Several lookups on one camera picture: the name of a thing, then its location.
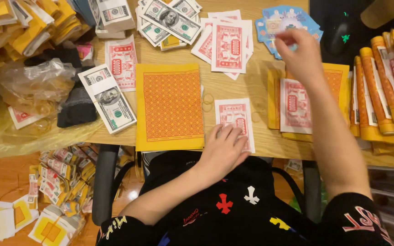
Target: fake 100 dollar bill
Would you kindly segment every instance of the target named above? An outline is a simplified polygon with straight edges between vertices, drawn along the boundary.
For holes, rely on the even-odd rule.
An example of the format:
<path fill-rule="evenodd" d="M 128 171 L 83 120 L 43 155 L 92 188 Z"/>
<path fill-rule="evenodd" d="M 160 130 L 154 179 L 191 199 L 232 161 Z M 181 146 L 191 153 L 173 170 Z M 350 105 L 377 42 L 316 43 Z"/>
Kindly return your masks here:
<path fill-rule="evenodd" d="M 78 77 L 110 134 L 136 123 L 129 103 L 106 64 L 79 73 Z"/>
<path fill-rule="evenodd" d="M 194 20 L 180 14 L 160 0 L 151 0 L 140 13 L 141 18 L 192 44 L 202 30 Z"/>

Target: wooden desk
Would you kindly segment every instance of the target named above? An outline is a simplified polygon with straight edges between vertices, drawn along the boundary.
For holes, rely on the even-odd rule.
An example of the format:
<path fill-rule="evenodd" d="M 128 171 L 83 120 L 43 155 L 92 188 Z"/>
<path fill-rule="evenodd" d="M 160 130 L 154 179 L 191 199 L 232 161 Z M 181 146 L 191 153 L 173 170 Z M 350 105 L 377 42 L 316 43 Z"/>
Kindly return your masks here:
<path fill-rule="evenodd" d="M 247 73 L 241 74 L 236 81 L 233 81 L 223 73 L 211 72 L 210 64 L 191 54 L 192 46 L 161 52 L 159 47 L 154 48 L 139 33 L 136 33 L 136 30 L 132 30 L 135 37 L 138 63 L 198 63 L 200 66 L 200 82 L 205 87 L 204 94 L 211 94 L 214 99 L 250 98 L 252 118 L 256 121 L 253 123 L 255 155 L 313 160 L 312 144 L 283 139 L 279 131 L 267 128 L 267 70 L 274 66 L 280 67 L 282 62 L 274 59 L 264 43 L 258 42 L 254 26 L 254 20 L 262 17 L 263 8 L 277 5 L 293 5 L 308 11 L 308 0 L 274 0 L 267 3 L 259 0 L 198 0 L 198 3 L 203 7 L 202 12 L 199 14 L 200 17 L 207 17 L 207 12 L 240 9 L 242 19 L 253 20 L 251 28 L 254 34 L 254 53 L 247 63 Z M 137 1 L 130 0 L 129 5 L 135 16 L 134 9 L 137 6 Z M 95 57 L 101 63 L 104 62 L 104 42 L 96 42 Z M 125 95 L 136 113 L 135 92 L 126 92 Z M 211 109 L 208 105 L 203 107 L 204 111 Z M 213 108 L 209 112 L 204 112 L 204 121 L 205 133 L 209 133 L 215 125 L 215 110 Z M 124 129 L 115 135 L 110 135 L 106 127 L 102 127 L 86 141 L 134 146 L 136 142 L 136 125 Z M 366 151 L 364 155 L 366 160 L 372 165 L 394 166 L 394 157 L 374 157 Z"/>

